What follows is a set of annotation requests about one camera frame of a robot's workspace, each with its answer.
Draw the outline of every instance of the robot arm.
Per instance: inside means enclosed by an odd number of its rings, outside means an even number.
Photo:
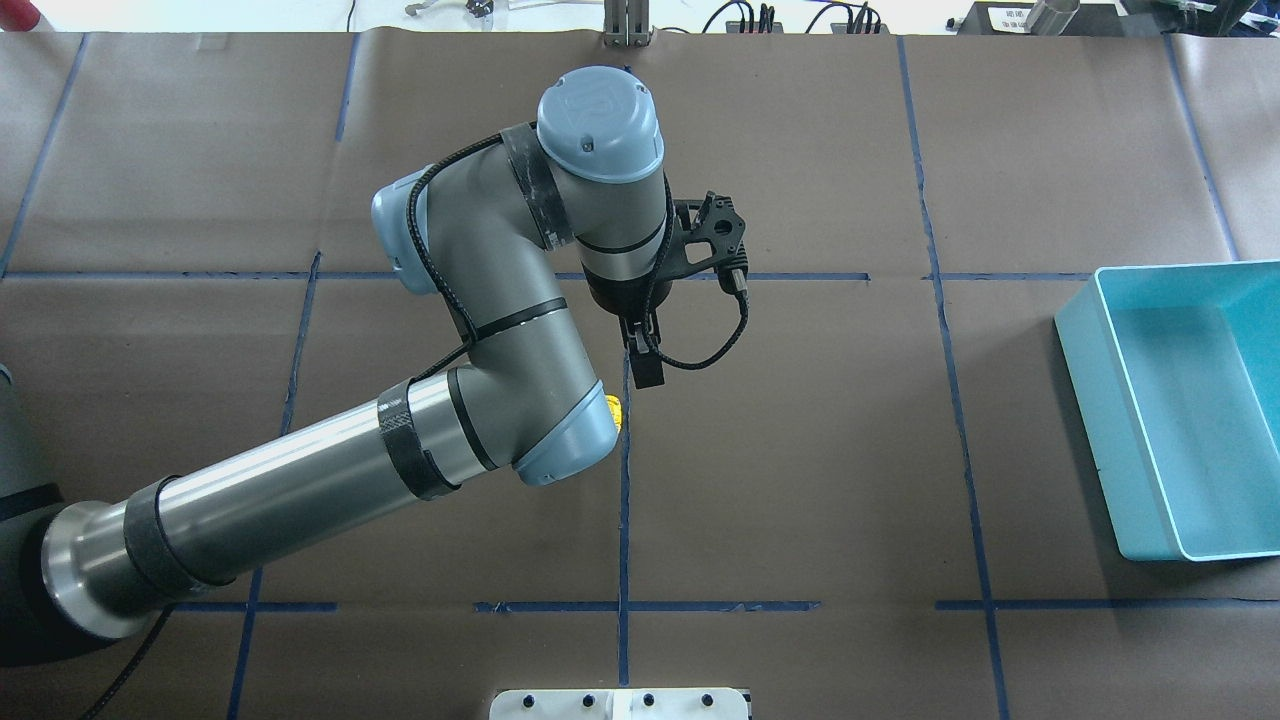
[[[499,466],[541,486],[608,455],[618,428],[548,251],[579,241],[639,387],[662,382],[655,307],[672,279],[716,269],[745,322],[744,223],[713,193],[673,202],[663,152],[648,88],[584,68],[547,91],[536,131],[508,128],[379,191],[392,266],[411,291],[445,296],[463,365],[115,505],[63,507],[56,491],[31,502],[46,486],[29,443],[0,442],[0,662],[125,638],[166,605]],[[691,264],[695,242],[712,256]]]

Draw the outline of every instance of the red object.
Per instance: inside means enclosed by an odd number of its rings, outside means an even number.
[[[40,10],[31,0],[0,0],[0,28],[5,32],[27,32],[40,22]]]

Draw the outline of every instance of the metal bracket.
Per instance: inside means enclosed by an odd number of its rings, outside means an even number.
[[[604,44],[644,47],[653,37],[649,0],[604,0]]]
[[[732,688],[594,688],[504,691],[489,720],[750,720],[751,693]]]

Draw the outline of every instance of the light blue bin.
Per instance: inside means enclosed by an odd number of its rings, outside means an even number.
[[[1057,332],[1120,552],[1280,555],[1280,261],[1102,268]]]

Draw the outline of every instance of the black cable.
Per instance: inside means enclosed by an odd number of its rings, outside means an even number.
[[[654,259],[653,272],[649,274],[649,283],[644,293],[644,314],[640,320],[640,334],[644,337],[645,345],[653,348],[653,354],[658,356],[658,360],[681,370],[701,370],[716,364],[716,361],[723,357],[724,354],[728,352],[735,343],[737,343],[739,338],[742,337],[742,331],[746,329],[746,316],[750,311],[750,302],[748,301],[745,290],[733,293],[733,297],[737,299],[737,327],[733,328],[733,333],[728,336],[724,345],[722,345],[719,350],[701,363],[685,363],[675,360],[658,350],[658,343],[653,341],[653,333],[649,331],[648,319],[649,314],[653,313],[653,296],[658,288],[658,269],[662,268],[662,264],[667,260],[667,254],[671,251],[671,238],[676,231],[676,202],[671,199],[671,183],[667,182],[666,174],[662,177],[662,184],[667,191],[667,222],[663,228],[662,245],[658,246],[658,256]]]
[[[710,18],[707,18],[707,24],[703,26],[703,32],[710,29],[712,23],[716,22],[716,18],[718,18],[721,13],[723,13],[724,10],[730,9],[733,5],[739,6],[737,8],[739,12],[742,12],[744,6],[746,8],[746,18],[744,18],[742,22],[737,26],[739,32],[744,32],[745,28],[755,24],[755,8],[753,8],[750,3],[748,3],[746,0],[728,0],[728,3],[724,3],[714,13],[712,13]]]
[[[88,710],[84,711],[84,715],[81,715],[81,720],[93,720],[93,717],[97,717],[99,712],[102,712],[102,710],[106,707],[106,703],[111,702],[111,698],[115,697],[115,693],[120,692],[120,688],[124,687],[124,682],[128,680],[129,675],[132,675],[133,671],[138,669],[138,665],[142,664],[142,659],[146,657],[147,651],[151,650],[151,646],[155,644],[156,638],[160,637],[160,630],[163,630],[164,624],[169,621],[169,615],[173,615],[173,609],[174,606],[170,605],[160,611],[160,616],[156,618],[155,625],[151,625],[151,632],[147,633],[147,637],[142,639],[142,644],[140,644],[138,650],[133,652],[133,657],[129,659],[129,662],[124,666],[123,670],[120,670],[120,674],[115,676],[115,682],[111,683],[111,687],[106,688],[106,692],[102,693],[102,697],[97,698],[97,702],[93,703],[93,707],[90,707]]]
[[[844,8],[845,13],[847,13],[847,20],[845,22],[846,33],[870,35],[872,23],[876,23],[874,32],[879,33],[881,15],[879,12],[872,8],[869,3],[852,4],[852,3],[829,1],[826,5],[823,5],[823,8],[818,10],[818,14],[813,17],[813,20],[809,22],[809,27],[804,29],[805,35],[809,35],[809,32],[814,28],[814,26],[818,24],[818,19],[822,18],[823,13],[826,13],[832,8]],[[856,18],[854,17],[855,8],[858,9]]]
[[[804,28],[804,33],[809,35],[809,31],[813,29],[813,26],[818,24],[818,19],[822,18],[822,15],[827,10],[829,10],[832,8],[844,8],[845,12],[849,13],[849,24],[850,26],[854,24],[854,6],[852,5],[847,5],[845,3],[827,3],[826,5],[822,6],[820,10],[818,10],[818,14],[814,15],[812,20],[809,20],[809,27]]]
[[[444,299],[444,302],[448,304],[449,309],[453,310],[454,315],[457,315],[458,320],[462,323],[462,345],[456,347],[426,370],[415,375],[412,379],[415,383],[440,372],[442,368],[453,363],[465,352],[471,350],[476,342],[476,325],[475,322],[471,320],[471,314],[467,313],[466,306],[462,305],[462,300],[453,292],[449,283],[447,283],[444,277],[440,275],[440,270],[436,269],[435,263],[431,261],[430,252],[426,251],[426,242],[422,241],[422,231],[417,224],[419,197],[421,197],[422,191],[426,190],[426,183],[431,182],[431,178],[440,174],[442,170],[468,155],[474,155],[486,147],[493,147],[499,142],[502,142],[502,135],[490,135],[479,142],[472,142],[462,150],[452,152],[449,156],[431,165],[430,169],[422,173],[422,176],[413,183],[413,187],[408,191],[408,202],[404,204],[404,213],[406,222],[408,224],[408,237],[413,241],[413,250],[417,251],[417,259],[422,261],[422,266],[426,269],[426,274],[431,277],[431,282],[435,283],[435,288],[440,292],[440,297]]]

